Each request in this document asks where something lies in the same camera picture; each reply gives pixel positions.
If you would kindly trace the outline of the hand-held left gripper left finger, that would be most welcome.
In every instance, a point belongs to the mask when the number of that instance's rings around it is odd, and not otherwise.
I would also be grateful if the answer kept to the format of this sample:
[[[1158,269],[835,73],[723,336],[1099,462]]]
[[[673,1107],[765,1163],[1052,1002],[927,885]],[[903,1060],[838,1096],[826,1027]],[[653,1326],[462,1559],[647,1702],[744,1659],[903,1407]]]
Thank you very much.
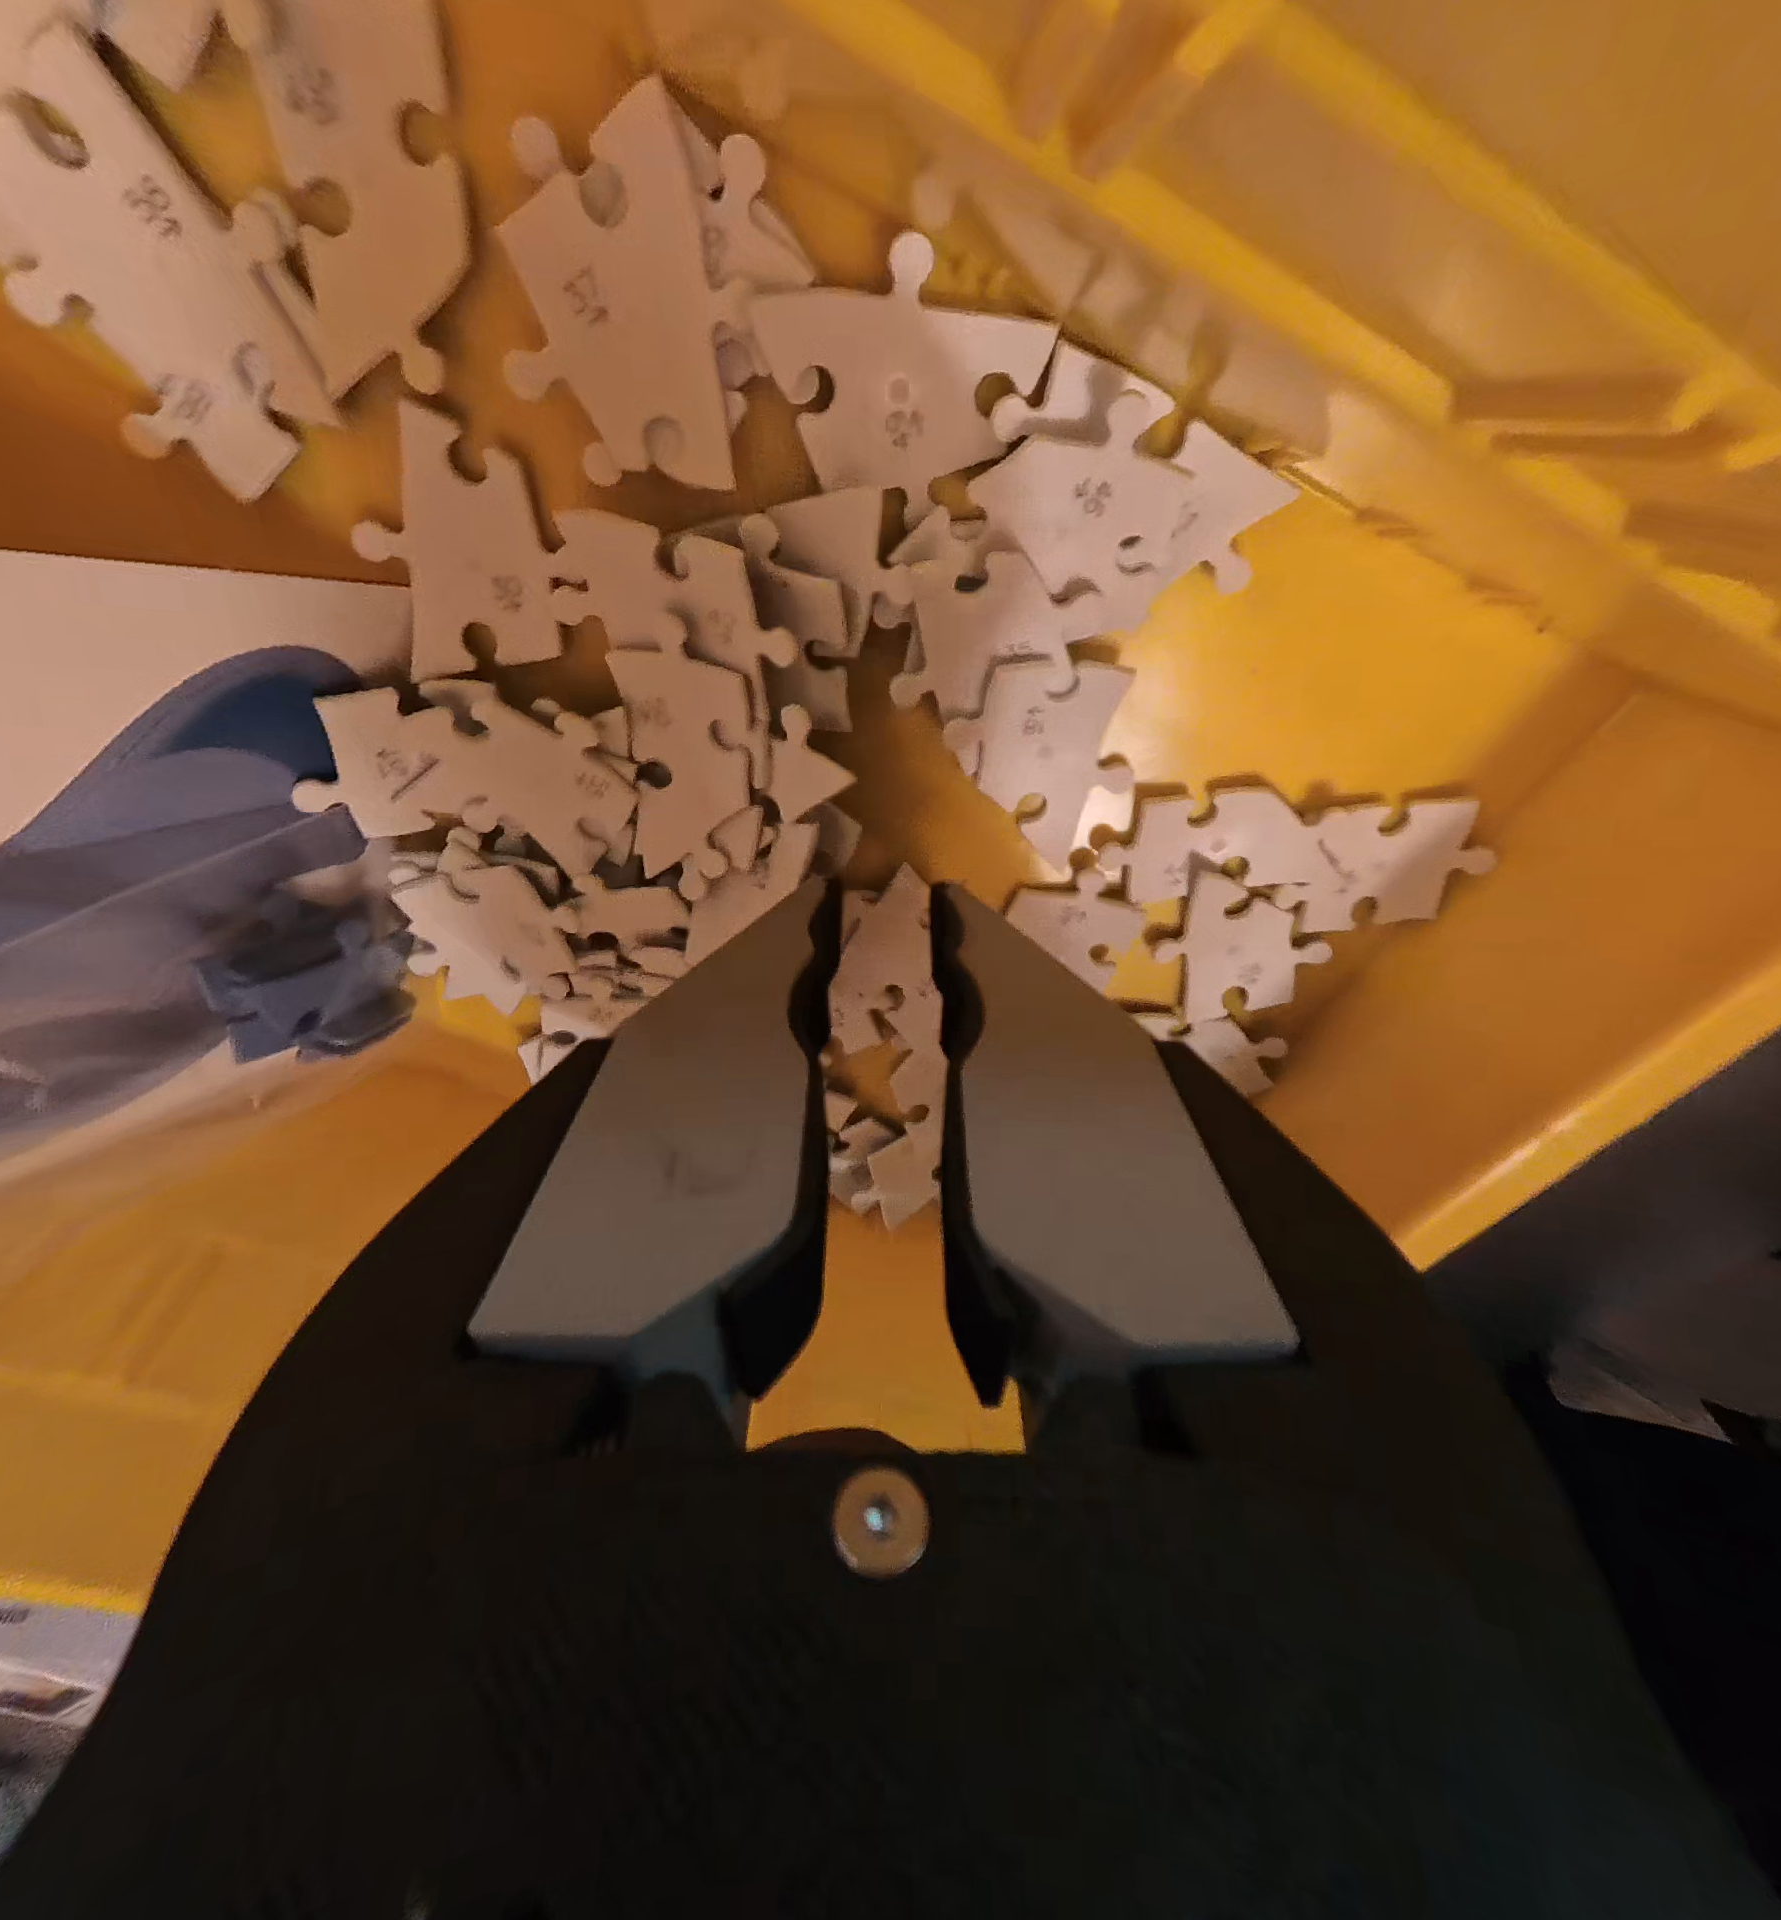
[[[482,1352],[761,1400],[825,1300],[842,885],[806,880],[609,1041],[470,1319]]]

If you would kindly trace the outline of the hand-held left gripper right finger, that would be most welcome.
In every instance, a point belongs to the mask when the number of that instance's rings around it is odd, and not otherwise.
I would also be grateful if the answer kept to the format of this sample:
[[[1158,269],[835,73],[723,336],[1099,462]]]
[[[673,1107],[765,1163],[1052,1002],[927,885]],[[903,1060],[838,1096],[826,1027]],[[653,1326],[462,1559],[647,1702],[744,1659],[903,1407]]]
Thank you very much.
[[[945,1310],[978,1400],[1294,1355],[1157,1041],[959,885],[927,920]]]

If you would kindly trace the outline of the yellow plastic bin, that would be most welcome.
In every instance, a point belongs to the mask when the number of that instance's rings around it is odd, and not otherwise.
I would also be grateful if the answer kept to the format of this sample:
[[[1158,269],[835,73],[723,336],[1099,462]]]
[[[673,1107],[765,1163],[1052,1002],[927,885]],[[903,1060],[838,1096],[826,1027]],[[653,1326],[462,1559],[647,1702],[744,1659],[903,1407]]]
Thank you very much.
[[[1226,786],[1291,806],[1472,799],[1439,914],[1354,924],[1239,1023],[1283,1043],[1264,1112],[1407,1257],[1448,1254],[1781,1027],[1781,2],[436,2],[470,269],[426,336],[456,465],[509,449],[551,531],[576,509],[658,531],[813,485],[771,382],[735,489],[589,485],[589,410],[507,382],[540,323],[502,245],[509,147],[573,168],[661,74],[765,157],[765,200],[832,285],[884,291],[898,232],[926,301],[1059,323],[1287,476],[1238,548],[1143,622],[1082,641],[1130,674],[1102,735],[1134,790],[1088,830]],[[407,587],[359,521],[398,521],[391,358],[343,426],[306,426],[264,501],[119,431],[144,395],[80,313],[32,323],[0,269],[0,548]],[[894,900],[838,975],[838,1228],[813,1355],[762,1436],[888,1420],[985,1443],[940,1345],[923,1228],[937,1137],[914,897],[1059,885],[897,707],[908,627],[851,661],[852,908]],[[332,1273],[515,1096],[527,1002],[411,984],[347,1060],[0,1187],[0,1597],[135,1613],[256,1378]]]

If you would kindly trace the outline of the pile of puzzle pieces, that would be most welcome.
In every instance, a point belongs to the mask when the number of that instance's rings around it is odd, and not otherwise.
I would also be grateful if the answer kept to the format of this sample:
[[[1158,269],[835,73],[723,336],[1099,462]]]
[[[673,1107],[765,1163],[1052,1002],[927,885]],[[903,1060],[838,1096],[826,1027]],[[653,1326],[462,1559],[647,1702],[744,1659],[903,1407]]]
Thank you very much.
[[[647,1013],[809,874],[846,865],[851,661],[908,627],[897,707],[932,702],[968,780],[1059,885],[1007,916],[1104,988],[1151,943],[1179,971],[1137,1013],[1238,1092],[1270,1092],[1291,998],[1354,924],[1439,914],[1472,799],[1291,806],[1226,786],[1088,830],[1134,777],[1102,755],[1130,674],[1078,661],[1291,501],[1287,476],[1059,323],[926,301],[932,243],[898,232],[884,291],[832,285],[765,200],[758,138],[710,138],[661,74],[631,83],[573,168],[540,115],[509,128],[531,181],[494,235],[540,346],[515,395],[586,410],[589,485],[661,470],[735,489],[749,387],[794,410],[809,489],[676,531],[531,509],[509,449],[456,465],[444,355],[426,336],[470,269],[456,157],[420,157],[449,110],[436,2],[0,2],[0,269],[32,323],[73,308],[151,389],[121,440],[184,449],[233,501],[274,491],[306,426],[398,365],[398,521],[350,544],[407,570],[407,661],[317,700],[332,777],[433,976],[496,1015],[540,1013],[544,1078]]]

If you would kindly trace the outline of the clear bag of blue parts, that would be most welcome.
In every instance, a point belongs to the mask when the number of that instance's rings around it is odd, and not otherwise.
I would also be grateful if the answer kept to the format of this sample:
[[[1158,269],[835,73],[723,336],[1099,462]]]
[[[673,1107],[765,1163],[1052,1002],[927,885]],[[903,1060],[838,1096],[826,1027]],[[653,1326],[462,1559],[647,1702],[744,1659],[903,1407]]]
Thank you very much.
[[[317,700],[317,648],[181,680],[0,845],[0,1163],[222,1052],[343,1060],[411,1018],[411,932],[366,877]]]

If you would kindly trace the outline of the white flat carton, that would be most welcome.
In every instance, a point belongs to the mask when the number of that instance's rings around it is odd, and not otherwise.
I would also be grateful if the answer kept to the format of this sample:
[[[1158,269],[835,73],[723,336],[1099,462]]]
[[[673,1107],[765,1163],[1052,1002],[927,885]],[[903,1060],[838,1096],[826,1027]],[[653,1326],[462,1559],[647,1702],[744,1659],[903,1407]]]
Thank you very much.
[[[0,1597],[0,1720],[80,1731],[135,1639],[135,1613]]]

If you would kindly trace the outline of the white paper sheet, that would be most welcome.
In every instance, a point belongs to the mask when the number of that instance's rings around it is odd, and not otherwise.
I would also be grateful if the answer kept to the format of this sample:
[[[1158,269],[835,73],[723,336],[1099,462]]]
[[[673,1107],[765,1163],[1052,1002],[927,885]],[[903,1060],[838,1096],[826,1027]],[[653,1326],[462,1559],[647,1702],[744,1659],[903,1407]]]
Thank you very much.
[[[256,648],[317,648],[366,687],[407,661],[407,635],[401,587],[0,548],[0,845],[207,666]],[[290,1054],[233,1067],[216,1052],[121,1112],[0,1163],[0,1187],[40,1186],[125,1137],[254,1098],[308,1065]]]

